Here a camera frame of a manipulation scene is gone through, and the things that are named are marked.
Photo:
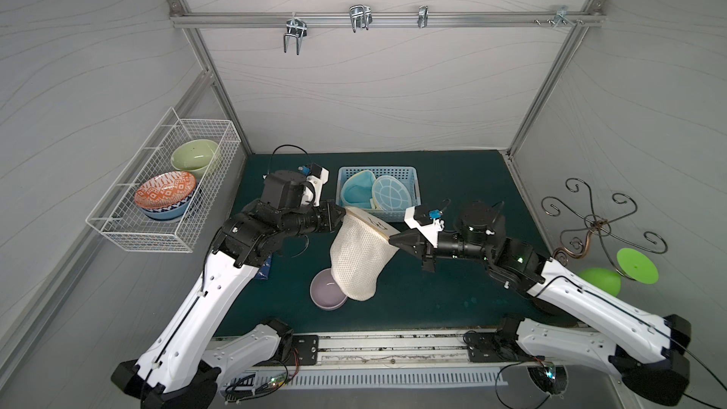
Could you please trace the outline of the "cream mesh laundry bag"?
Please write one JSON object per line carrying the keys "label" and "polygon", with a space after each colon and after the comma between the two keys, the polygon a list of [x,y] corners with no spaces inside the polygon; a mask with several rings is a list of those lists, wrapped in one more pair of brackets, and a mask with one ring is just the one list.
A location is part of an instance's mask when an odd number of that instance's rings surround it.
{"label": "cream mesh laundry bag", "polygon": [[378,277],[399,251],[389,243],[398,233],[361,208],[346,208],[329,255],[331,275],[347,298],[367,301],[374,297]]}

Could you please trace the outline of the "teal mesh laundry bag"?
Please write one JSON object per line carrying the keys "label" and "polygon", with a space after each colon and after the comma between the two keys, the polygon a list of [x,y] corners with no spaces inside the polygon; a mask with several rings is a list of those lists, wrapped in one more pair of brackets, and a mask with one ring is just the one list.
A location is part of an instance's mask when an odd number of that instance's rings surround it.
{"label": "teal mesh laundry bag", "polygon": [[380,210],[405,211],[414,206],[414,198],[405,184],[391,175],[376,176],[371,170],[352,175],[340,192],[344,206]]}

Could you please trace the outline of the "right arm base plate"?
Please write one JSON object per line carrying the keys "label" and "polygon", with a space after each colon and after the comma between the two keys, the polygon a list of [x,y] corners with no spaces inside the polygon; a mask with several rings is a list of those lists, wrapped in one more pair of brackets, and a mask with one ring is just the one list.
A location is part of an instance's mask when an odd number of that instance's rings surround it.
{"label": "right arm base plate", "polygon": [[462,337],[470,363],[511,362],[498,333],[467,331]]}

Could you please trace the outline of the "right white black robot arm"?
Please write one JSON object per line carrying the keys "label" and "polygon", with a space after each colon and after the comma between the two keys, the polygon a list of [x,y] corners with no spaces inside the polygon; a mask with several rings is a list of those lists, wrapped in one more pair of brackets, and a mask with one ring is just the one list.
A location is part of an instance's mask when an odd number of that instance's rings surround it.
{"label": "right white black robot arm", "polygon": [[497,206],[480,202],[460,216],[456,232],[443,215],[425,206],[408,208],[408,230],[388,242],[433,270],[437,259],[481,261],[508,290],[550,304],[584,323],[558,328],[529,318],[512,318],[497,333],[514,361],[555,358],[619,378],[641,398],[664,406],[679,404],[690,384],[685,352],[691,325],[681,316],[650,314],[610,295],[551,257],[509,238]]}

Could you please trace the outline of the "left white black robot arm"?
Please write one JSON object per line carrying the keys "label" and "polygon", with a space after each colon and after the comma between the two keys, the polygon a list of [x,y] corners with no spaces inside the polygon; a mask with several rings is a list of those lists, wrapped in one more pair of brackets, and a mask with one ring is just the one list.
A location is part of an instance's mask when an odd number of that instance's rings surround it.
{"label": "left white black robot arm", "polygon": [[206,408],[247,369],[284,360],[292,331],[278,320],[222,347],[210,342],[233,302],[285,240],[338,229],[346,212],[322,200],[328,180],[328,170],[317,164],[266,174],[261,196],[216,232],[200,278],[168,326],[139,358],[115,368],[112,383],[142,408]]}

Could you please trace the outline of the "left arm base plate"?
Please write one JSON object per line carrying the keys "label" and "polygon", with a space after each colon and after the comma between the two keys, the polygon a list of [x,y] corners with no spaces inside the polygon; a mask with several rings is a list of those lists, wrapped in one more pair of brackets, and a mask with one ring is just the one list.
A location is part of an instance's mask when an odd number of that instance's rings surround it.
{"label": "left arm base plate", "polygon": [[281,339],[276,359],[293,367],[312,367],[318,362],[320,337],[316,334],[289,334]]}

